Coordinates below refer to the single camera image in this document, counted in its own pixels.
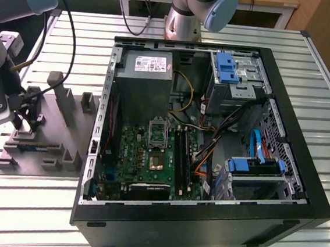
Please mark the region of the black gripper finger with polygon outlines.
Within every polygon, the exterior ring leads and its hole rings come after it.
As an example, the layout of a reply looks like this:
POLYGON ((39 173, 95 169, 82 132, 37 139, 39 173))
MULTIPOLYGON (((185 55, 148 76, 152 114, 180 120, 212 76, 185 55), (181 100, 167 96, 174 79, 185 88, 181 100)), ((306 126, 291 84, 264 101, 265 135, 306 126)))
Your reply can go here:
POLYGON ((26 117, 25 110, 24 109, 18 109, 14 111, 14 119, 12 121, 12 124, 16 130, 20 130, 20 128, 23 125, 23 120, 26 117))
POLYGON ((28 122, 30 126, 30 130, 34 133, 37 131, 38 127, 41 124, 41 121, 39 120, 39 116, 41 114, 41 100, 40 99, 32 99, 27 104, 27 110, 26 110, 26 121, 28 122))

